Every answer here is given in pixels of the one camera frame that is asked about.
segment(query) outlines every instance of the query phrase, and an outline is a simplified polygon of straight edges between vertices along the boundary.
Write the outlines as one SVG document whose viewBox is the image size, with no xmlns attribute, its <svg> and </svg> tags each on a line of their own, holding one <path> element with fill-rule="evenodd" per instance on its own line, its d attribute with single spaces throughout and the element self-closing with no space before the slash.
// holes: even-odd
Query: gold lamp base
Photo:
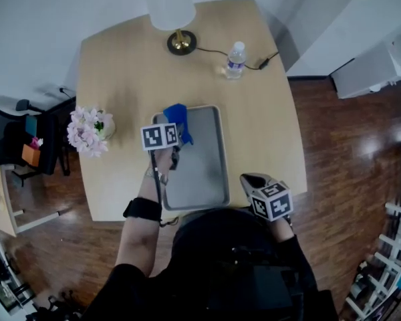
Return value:
<svg viewBox="0 0 401 321">
<path fill-rule="evenodd" d="M 167 41 L 169 51 L 178 56 L 188 55 L 196 49 L 196 36 L 190 31 L 177 29 Z"/>
</svg>

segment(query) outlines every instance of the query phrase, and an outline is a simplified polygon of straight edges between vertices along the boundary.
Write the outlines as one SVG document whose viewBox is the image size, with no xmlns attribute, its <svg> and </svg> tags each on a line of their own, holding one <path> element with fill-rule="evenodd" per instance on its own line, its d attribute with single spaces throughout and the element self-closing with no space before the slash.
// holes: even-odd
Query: bottle label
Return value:
<svg viewBox="0 0 401 321">
<path fill-rule="evenodd" d="M 245 65 L 245 62 L 233 63 L 231 60 L 227 60 L 227 65 L 229 68 L 232 68 L 232 69 L 242 69 L 243 66 Z"/>
</svg>

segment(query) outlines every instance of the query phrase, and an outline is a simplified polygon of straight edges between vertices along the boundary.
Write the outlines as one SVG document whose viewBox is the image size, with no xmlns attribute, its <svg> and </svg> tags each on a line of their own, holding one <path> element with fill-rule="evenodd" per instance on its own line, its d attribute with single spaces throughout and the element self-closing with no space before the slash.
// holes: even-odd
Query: gray tray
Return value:
<svg viewBox="0 0 401 321">
<path fill-rule="evenodd" d="M 153 123 L 166 123 L 163 113 Z M 216 106 L 187 110 L 188 131 L 194 144 L 185 144 L 175 171 L 170 171 L 164 196 L 169 211 L 225 207 L 229 204 L 226 155 L 220 112 Z"/>
</svg>

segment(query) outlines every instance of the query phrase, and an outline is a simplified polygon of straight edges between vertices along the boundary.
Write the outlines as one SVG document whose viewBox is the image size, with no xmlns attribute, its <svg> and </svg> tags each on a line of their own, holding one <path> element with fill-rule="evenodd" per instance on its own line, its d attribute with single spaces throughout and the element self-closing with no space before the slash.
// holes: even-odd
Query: white lampshade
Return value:
<svg viewBox="0 0 401 321">
<path fill-rule="evenodd" d="M 147 7 L 153 26 L 163 31 L 180 29 L 196 15 L 192 0 L 147 0 Z"/>
</svg>

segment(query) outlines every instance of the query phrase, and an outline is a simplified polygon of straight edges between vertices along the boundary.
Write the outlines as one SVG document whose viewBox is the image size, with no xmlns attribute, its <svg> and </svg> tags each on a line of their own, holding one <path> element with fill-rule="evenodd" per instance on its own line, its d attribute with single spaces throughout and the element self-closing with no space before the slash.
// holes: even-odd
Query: wooden floor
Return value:
<svg viewBox="0 0 401 321">
<path fill-rule="evenodd" d="M 375 251 L 384 203 L 401 192 L 401 82 L 348 100 L 337 99 L 329 80 L 292 82 L 291 89 L 308 186 L 294 198 L 294 229 L 320 288 L 332 290 L 340 310 L 356 266 Z M 14 210 L 27 211 L 18 222 L 68 211 L 17 238 L 1 237 L 37 294 L 73 289 L 89 304 L 114 265 L 122 223 L 91 220 L 77 154 L 71 168 L 70 177 L 57 168 L 54 176 L 30 179 L 23 189 L 7 176 Z M 168 263 L 175 231 L 160 231 L 156 273 Z"/>
</svg>

